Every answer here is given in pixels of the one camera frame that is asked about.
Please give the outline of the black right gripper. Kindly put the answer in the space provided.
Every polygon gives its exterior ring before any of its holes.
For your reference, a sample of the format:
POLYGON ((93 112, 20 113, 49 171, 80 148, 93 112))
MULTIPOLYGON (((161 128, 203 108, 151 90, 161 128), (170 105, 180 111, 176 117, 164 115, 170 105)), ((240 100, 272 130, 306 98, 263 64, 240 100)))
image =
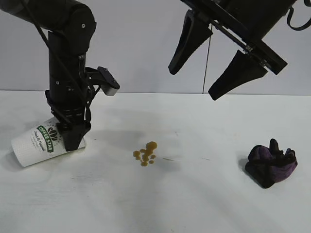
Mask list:
MULTIPOLYGON (((212 36, 213 25, 241 48, 263 62, 274 74, 287 65, 263 38, 286 15, 292 0, 184 0, 185 14, 180 39, 168 66, 176 74, 191 55, 212 36)), ((208 93, 217 100, 236 87, 262 78, 267 70, 248 54, 238 50, 208 93)))

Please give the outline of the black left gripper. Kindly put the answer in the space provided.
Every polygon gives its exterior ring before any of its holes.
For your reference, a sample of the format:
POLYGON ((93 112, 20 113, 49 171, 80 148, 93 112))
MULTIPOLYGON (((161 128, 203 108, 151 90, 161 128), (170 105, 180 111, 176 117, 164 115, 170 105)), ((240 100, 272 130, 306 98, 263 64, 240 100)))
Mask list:
POLYGON ((58 120, 58 130, 63 133, 66 151, 77 150, 91 129, 90 122, 85 120, 86 108, 79 102, 56 102, 52 100, 50 90, 45 90, 45 96, 52 115, 58 120))

